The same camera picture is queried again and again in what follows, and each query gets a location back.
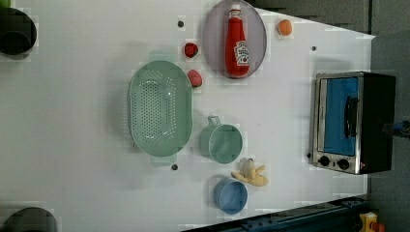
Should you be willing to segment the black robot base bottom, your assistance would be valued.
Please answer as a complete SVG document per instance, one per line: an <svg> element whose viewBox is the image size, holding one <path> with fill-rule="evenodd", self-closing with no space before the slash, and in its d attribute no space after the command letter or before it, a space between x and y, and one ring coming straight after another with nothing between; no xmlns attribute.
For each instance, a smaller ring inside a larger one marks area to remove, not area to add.
<svg viewBox="0 0 410 232"><path fill-rule="evenodd" d="M8 217L1 232L58 232L55 216L43 208L30 207Z"/></svg>

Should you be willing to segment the black robot base top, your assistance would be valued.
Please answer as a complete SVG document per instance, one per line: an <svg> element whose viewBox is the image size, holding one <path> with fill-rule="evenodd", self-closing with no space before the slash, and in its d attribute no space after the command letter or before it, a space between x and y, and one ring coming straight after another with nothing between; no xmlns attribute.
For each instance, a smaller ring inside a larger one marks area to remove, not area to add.
<svg viewBox="0 0 410 232"><path fill-rule="evenodd" d="M37 27L32 18L15 8L0 11L0 51L19 55L30 50L37 40Z"/></svg>

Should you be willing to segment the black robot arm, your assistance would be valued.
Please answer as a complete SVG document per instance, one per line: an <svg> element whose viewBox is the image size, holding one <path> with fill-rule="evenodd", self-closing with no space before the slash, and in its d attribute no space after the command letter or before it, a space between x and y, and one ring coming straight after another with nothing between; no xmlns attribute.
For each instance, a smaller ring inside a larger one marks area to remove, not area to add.
<svg viewBox="0 0 410 232"><path fill-rule="evenodd" d="M410 139L410 122L402 121L394 124L386 124L383 131L390 136Z"/></svg>

